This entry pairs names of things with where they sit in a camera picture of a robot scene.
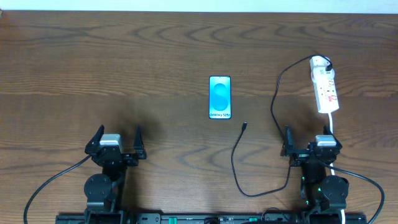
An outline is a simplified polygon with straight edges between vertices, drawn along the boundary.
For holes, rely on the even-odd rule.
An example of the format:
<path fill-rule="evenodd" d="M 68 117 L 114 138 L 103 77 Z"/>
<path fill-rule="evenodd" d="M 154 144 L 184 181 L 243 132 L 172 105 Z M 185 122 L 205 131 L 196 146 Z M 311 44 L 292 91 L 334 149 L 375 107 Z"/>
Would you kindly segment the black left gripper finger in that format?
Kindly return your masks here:
<path fill-rule="evenodd" d="M 101 125 L 95 135 L 91 138 L 91 140 L 87 143 L 86 148 L 87 149 L 96 149 L 100 145 L 100 140 L 104 134 L 104 126 Z"/>
<path fill-rule="evenodd" d="M 145 153 L 144 143 L 142 141 L 142 136 L 141 136 L 141 129 L 139 126 L 137 126 L 136 128 L 136 135 L 134 138 L 133 149 L 136 151 L 136 154 Z"/>

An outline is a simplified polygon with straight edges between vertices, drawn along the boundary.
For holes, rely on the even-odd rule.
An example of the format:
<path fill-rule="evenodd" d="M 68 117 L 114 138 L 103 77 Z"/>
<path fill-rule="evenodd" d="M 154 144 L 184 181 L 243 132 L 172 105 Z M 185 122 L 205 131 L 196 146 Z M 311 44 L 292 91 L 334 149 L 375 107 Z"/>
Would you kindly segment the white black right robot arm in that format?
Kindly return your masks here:
<path fill-rule="evenodd" d="M 307 208 L 301 212 L 304 223 L 344 223 L 341 211 L 346 208 L 349 183 L 346 178 L 328 175 L 327 167 L 336 161 L 342 145 L 328 127 L 323 134 L 315 136 L 307 148 L 294 145 L 291 129 L 286 126 L 281 156 L 290 157 L 289 166 L 300 167 L 302 180 L 300 192 L 307 201 Z"/>

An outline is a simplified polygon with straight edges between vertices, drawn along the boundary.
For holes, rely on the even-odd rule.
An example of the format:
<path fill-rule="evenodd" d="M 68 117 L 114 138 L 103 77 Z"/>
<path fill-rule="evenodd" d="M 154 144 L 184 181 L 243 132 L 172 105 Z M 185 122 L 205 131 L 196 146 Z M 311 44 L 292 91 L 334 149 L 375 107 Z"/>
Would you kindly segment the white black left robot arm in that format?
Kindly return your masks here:
<path fill-rule="evenodd" d="M 101 125 L 85 146 L 85 153 L 102 168 L 102 173 L 88 178 L 85 223 L 132 223 L 134 216 L 121 208 L 128 167 L 138 166 L 147 157 L 140 128 L 136 128 L 134 153 L 123 153 L 120 134 L 106 134 Z"/>

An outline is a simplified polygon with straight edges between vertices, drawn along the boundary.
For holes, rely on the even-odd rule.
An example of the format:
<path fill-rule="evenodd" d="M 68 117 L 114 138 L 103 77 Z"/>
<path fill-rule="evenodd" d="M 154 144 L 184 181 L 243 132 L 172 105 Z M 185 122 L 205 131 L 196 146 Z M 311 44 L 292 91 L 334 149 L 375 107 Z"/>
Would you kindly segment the blue screen smartphone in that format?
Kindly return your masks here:
<path fill-rule="evenodd" d="M 209 78 L 209 118 L 231 119 L 231 77 L 212 76 Z"/>

